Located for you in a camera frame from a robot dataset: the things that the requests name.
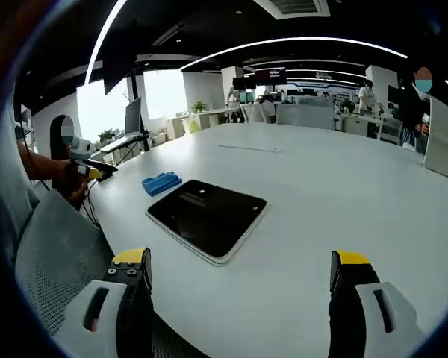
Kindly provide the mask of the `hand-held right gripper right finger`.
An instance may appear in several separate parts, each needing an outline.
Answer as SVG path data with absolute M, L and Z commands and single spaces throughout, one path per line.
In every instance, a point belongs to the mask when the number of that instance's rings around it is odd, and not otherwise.
M 366 256 L 332 252 L 330 357 L 410 357 L 423 342 L 415 308 Z

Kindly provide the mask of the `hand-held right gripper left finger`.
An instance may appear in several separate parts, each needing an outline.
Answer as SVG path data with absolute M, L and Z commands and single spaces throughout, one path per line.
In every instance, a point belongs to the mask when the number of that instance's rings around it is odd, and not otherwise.
M 153 314 L 151 251 L 123 251 L 68 304 L 55 341 L 70 357 L 152 357 Z

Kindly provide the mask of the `person's left hand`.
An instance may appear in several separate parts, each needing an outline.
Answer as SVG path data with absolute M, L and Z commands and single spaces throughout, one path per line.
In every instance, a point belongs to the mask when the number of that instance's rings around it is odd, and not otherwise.
M 71 160 L 58 162 L 58 177 L 55 189 L 70 203 L 80 206 L 85 199 L 89 179 L 78 171 L 78 164 Z

